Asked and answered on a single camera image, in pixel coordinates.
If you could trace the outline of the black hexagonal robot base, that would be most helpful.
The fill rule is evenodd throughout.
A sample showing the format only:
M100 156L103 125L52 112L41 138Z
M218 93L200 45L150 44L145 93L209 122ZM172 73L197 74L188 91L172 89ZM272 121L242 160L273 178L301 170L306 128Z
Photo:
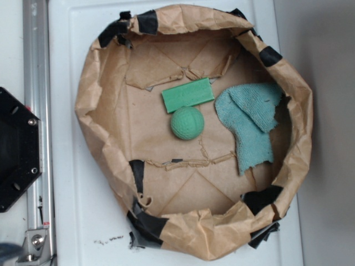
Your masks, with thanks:
M39 119L1 88L1 212L7 212L42 173Z

